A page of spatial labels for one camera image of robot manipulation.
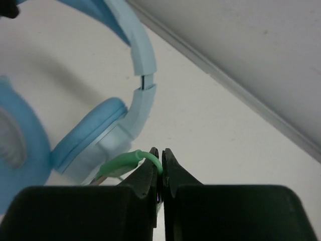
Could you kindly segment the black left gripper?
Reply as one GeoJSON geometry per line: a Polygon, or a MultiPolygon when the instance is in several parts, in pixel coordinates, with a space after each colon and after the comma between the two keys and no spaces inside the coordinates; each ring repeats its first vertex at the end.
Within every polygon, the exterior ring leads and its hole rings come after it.
{"type": "Polygon", "coordinates": [[[0,16],[16,18],[20,11],[16,0],[0,0],[0,16]]]}

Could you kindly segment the light blue headphones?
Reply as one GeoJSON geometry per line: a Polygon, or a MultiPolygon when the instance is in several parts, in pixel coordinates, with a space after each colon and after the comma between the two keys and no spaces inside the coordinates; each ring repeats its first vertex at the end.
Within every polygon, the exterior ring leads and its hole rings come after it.
{"type": "Polygon", "coordinates": [[[156,59],[144,26],[125,1],[39,1],[32,18],[1,18],[1,187],[41,186],[52,172],[97,179],[150,114],[156,59]],[[106,28],[140,77],[131,106],[107,91],[106,28]]]}

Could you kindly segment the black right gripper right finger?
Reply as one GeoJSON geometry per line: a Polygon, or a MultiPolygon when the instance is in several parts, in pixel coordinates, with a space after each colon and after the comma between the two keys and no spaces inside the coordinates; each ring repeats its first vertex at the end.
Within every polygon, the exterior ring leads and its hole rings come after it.
{"type": "Polygon", "coordinates": [[[317,240],[301,203],[281,185],[206,185],[162,153],[166,240],[317,240]]]}

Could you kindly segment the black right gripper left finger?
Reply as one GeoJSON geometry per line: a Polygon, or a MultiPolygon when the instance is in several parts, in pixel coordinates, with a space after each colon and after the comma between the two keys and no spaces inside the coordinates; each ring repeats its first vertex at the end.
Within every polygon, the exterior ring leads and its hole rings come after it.
{"type": "Polygon", "coordinates": [[[1,240],[152,240],[159,177],[144,162],[115,186],[34,186],[1,222],[1,240]]]}

